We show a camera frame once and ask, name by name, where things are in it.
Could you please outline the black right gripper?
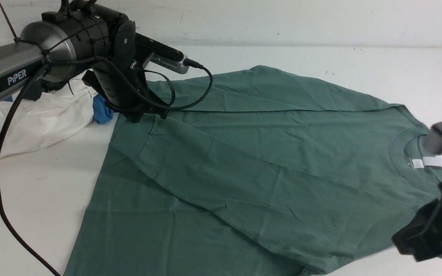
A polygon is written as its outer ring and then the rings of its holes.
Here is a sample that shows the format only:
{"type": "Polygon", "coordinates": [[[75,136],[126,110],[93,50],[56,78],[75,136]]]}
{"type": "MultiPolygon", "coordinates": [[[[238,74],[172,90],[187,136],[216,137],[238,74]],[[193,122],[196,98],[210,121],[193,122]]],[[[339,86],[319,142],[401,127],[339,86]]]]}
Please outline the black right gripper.
{"type": "Polygon", "coordinates": [[[401,255],[411,255],[416,262],[442,259],[442,183],[441,196],[422,206],[392,241],[401,255]]]}

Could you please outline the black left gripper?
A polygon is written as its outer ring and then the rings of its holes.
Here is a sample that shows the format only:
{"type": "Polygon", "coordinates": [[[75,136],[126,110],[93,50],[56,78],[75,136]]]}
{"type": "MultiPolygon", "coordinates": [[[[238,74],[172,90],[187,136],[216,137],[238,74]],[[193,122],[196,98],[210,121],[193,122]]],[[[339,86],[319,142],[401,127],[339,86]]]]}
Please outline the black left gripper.
{"type": "Polygon", "coordinates": [[[121,70],[108,58],[100,57],[98,62],[85,72],[85,85],[104,97],[106,106],[119,112],[133,123],[144,115],[157,115],[166,119],[168,103],[149,89],[145,73],[138,67],[127,65],[121,70]]]}

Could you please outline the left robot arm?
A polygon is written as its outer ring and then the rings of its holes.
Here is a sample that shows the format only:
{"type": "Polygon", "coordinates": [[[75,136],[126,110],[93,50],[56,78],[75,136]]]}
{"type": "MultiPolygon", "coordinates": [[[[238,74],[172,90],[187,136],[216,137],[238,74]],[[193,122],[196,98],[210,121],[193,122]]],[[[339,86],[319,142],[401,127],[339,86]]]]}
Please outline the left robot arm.
{"type": "Polygon", "coordinates": [[[153,62],[184,74],[186,56],[136,32],[127,15],[94,0],[63,0],[60,10],[25,26],[12,44],[0,46],[0,102],[33,83],[66,83],[84,73],[84,83],[113,110],[137,122],[172,108],[147,87],[153,62]]]}

